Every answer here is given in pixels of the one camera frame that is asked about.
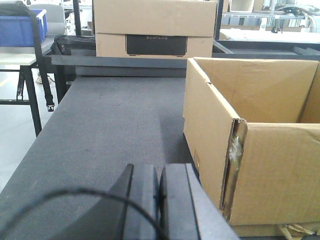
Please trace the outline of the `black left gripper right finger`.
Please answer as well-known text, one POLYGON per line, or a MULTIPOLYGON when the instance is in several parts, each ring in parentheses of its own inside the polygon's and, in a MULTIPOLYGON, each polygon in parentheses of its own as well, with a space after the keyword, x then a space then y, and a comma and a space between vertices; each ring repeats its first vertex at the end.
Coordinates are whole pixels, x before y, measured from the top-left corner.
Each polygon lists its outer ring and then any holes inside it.
POLYGON ((159 187, 160 224, 170 240, 238 240, 190 163, 167 164, 159 187))

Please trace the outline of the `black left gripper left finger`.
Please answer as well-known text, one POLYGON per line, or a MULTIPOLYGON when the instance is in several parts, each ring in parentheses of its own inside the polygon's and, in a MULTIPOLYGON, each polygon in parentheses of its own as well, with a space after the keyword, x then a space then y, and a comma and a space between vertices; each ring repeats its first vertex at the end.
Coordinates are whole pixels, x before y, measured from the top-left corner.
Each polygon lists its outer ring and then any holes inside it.
MULTIPOLYGON (((151 164, 128 164, 110 193, 130 199, 154 220, 158 219, 158 179, 151 164)), ((71 225, 56 234, 58 240, 155 240, 154 227, 133 207, 101 199, 71 225)))

